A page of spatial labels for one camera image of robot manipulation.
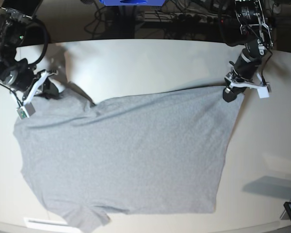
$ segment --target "table surface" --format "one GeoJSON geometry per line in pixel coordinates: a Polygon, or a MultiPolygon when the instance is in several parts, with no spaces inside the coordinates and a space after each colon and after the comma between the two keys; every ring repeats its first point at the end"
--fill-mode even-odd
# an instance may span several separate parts
{"type": "MultiPolygon", "coordinates": [[[[236,61],[241,49],[176,40],[68,42],[50,45],[38,70],[58,69],[59,79],[67,78],[99,103],[223,83],[228,62],[236,61]]],[[[33,62],[41,50],[19,48],[17,59],[33,62]]],[[[112,214],[112,222],[96,232],[211,233],[255,226],[258,233],[290,225],[279,216],[291,197],[291,53],[275,51],[264,76],[273,92],[260,100],[256,91],[246,91],[214,214],[112,214]]],[[[24,225],[23,217],[59,220],[43,209],[20,174],[21,153],[13,136],[15,107],[0,87],[0,222],[24,225]]]]}

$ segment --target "t-shirt sleeve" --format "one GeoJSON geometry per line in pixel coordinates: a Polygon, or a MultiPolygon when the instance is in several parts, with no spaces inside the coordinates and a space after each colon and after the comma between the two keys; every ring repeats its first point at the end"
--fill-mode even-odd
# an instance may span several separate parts
{"type": "Polygon", "coordinates": [[[92,233],[99,226],[106,225],[109,217],[99,208],[90,208],[65,201],[46,203],[47,209],[61,216],[69,226],[79,228],[84,233],[92,233]]]}

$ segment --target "gray t-shirt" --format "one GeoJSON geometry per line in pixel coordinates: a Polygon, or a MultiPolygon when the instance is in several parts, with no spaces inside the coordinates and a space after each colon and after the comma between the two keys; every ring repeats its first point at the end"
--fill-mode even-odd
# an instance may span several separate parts
{"type": "Polygon", "coordinates": [[[212,213],[243,95],[223,87],[127,96],[93,105],[71,90],[34,98],[14,134],[42,205],[90,233],[107,213],[212,213]]]}

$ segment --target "white table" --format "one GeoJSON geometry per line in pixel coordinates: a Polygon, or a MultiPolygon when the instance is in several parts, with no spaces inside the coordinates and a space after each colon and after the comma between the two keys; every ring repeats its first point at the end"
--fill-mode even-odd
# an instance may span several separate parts
{"type": "MultiPolygon", "coordinates": [[[[40,46],[18,50],[33,62],[40,46]]],[[[223,82],[228,62],[242,47],[172,40],[104,40],[50,45],[38,70],[57,68],[99,103],[108,98],[166,92],[223,82]]],[[[263,232],[279,221],[291,195],[291,53],[274,52],[264,76],[272,94],[247,92],[227,154],[216,212],[186,215],[110,215],[97,233],[211,233],[239,228],[263,232]]],[[[24,225],[23,217],[60,219],[39,204],[23,181],[21,153],[12,135],[15,103],[0,87],[0,222],[24,225]]]]}

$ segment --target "blue object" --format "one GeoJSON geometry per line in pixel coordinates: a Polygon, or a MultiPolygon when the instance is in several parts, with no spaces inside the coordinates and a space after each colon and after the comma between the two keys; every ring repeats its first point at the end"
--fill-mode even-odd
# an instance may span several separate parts
{"type": "Polygon", "coordinates": [[[165,0],[99,0],[106,6],[162,6],[165,0]]]}

